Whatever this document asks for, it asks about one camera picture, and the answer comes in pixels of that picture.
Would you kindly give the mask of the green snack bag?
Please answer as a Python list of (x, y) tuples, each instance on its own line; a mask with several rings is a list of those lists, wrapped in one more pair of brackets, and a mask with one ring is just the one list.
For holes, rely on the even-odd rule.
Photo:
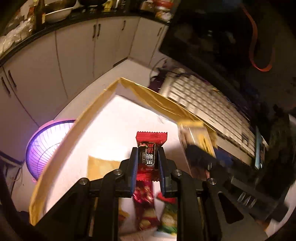
[(178, 200), (177, 198), (165, 198), (161, 192), (157, 194), (157, 199), (165, 204), (158, 231), (175, 237), (178, 231)]

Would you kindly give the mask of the tall red snack packet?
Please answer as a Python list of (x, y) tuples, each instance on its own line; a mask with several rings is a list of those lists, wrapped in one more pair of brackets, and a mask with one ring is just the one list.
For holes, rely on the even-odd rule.
[(133, 203), (138, 230), (147, 230), (159, 225), (154, 207), (152, 181), (137, 180), (133, 193)]

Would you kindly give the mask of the beige mechanical keyboard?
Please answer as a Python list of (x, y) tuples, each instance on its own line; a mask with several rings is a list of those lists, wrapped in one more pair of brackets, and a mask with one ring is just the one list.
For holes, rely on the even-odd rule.
[(159, 93), (176, 102), (219, 134), (255, 157), (255, 134), (245, 118), (217, 88), (194, 75), (168, 73)]

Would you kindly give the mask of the salted egg yolk biscuit pack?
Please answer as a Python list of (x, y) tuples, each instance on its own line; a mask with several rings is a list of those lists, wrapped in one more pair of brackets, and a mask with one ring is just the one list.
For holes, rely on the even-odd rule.
[(210, 170), (217, 164), (213, 147), (216, 133), (208, 130), (200, 120), (179, 121), (177, 126), (191, 175), (206, 181), (210, 178)]

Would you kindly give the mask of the dark glass bottle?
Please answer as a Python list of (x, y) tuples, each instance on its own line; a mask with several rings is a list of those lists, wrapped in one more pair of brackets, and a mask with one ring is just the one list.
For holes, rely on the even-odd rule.
[(42, 30), (45, 25), (45, 1), (44, 0), (38, 0), (37, 6), (35, 7), (35, 24), (36, 24), (36, 30)]

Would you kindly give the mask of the purple glowing fan heater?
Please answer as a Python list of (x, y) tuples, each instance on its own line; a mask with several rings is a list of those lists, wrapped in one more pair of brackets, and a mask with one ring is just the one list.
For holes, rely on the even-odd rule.
[(42, 125), (30, 138), (25, 162), (32, 177), (37, 181), (75, 120), (51, 120)]

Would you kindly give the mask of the red black candy bar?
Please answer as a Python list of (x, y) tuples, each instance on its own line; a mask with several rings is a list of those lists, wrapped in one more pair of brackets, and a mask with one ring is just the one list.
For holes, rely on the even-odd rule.
[(158, 149), (165, 144), (167, 132), (137, 132), (138, 181), (158, 181)]

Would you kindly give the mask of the gold cardboard box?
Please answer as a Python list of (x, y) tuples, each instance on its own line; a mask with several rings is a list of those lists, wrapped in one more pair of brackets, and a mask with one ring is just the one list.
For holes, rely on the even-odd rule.
[(31, 197), (30, 223), (36, 225), (86, 176), (89, 157), (108, 162), (127, 159), (139, 131), (167, 132), (167, 157), (187, 170), (177, 128), (177, 123), (185, 120), (196, 121), (197, 117), (153, 90), (119, 78), (85, 109), (53, 153)]

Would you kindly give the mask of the black computer monitor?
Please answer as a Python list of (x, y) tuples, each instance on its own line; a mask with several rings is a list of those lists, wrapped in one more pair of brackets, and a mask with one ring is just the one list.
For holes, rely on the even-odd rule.
[(295, 1), (181, 1), (160, 51), (241, 108), (295, 108)]

